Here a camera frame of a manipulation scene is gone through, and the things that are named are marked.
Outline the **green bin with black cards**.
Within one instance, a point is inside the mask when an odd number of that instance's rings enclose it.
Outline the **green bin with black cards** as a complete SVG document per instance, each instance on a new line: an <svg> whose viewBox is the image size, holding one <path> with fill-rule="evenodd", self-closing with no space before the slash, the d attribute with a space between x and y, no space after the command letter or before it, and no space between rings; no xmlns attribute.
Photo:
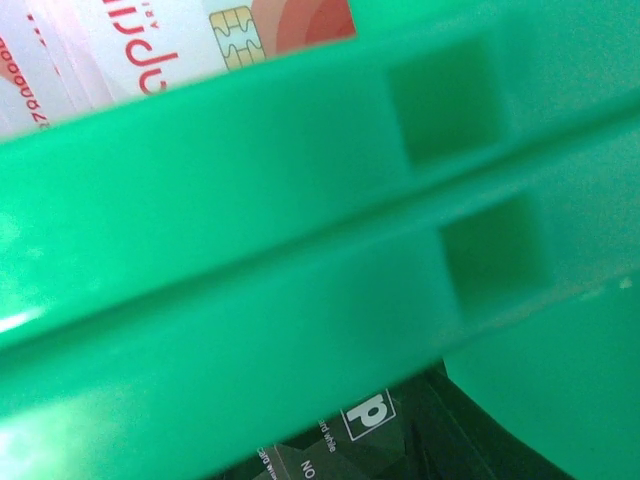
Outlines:
<svg viewBox="0 0 640 480"><path fill-rule="evenodd" d="M1 475L195 479L443 360L577 477L639 473L639 119L215 264L201 147L1 149Z"/></svg>

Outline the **green bin with red cards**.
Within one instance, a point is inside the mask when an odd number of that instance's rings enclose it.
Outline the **green bin with red cards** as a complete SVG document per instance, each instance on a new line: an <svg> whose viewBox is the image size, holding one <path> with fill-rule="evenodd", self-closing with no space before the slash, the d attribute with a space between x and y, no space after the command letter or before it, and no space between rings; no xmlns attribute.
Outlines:
<svg viewBox="0 0 640 480"><path fill-rule="evenodd" d="M1 148L1 345L218 325L459 335L639 265L635 1L479 1Z"/></svg>

